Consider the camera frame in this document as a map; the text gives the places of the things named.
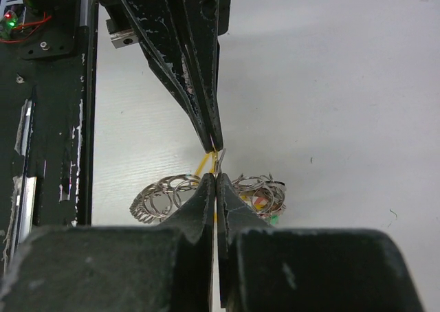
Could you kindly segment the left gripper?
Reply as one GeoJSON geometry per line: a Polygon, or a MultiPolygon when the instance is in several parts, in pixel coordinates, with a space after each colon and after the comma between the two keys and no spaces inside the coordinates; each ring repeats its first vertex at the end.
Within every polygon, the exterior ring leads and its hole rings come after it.
{"type": "Polygon", "coordinates": [[[98,0],[110,34],[135,31],[153,73],[190,118],[205,150],[223,149],[219,42],[231,0],[98,0]]]}

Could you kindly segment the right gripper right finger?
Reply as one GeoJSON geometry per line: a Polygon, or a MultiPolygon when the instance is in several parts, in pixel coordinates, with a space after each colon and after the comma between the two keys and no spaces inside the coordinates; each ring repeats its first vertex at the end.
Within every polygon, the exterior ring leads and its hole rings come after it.
{"type": "Polygon", "coordinates": [[[227,311],[422,311],[403,256],[378,230],[268,225],[217,177],[221,306],[227,311]]]}

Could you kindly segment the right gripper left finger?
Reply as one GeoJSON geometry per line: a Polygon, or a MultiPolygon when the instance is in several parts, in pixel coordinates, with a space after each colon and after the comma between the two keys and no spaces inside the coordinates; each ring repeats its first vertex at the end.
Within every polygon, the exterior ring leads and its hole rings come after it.
{"type": "Polygon", "coordinates": [[[1,285],[2,311],[210,311],[215,178],[163,223],[40,227],[1,285]]]}

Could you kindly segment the yellow tag key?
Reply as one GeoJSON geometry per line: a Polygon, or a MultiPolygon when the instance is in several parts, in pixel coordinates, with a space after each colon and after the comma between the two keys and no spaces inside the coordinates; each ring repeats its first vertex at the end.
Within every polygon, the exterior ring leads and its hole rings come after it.
{"type": "Polygon", "coordinates": [[[221,164],[225,154],[226,149],[205,154],[195,171],[195,176],[201,177],[204,169],[208,167],[208,172],[217,177],[221,173],[221,164]]]}

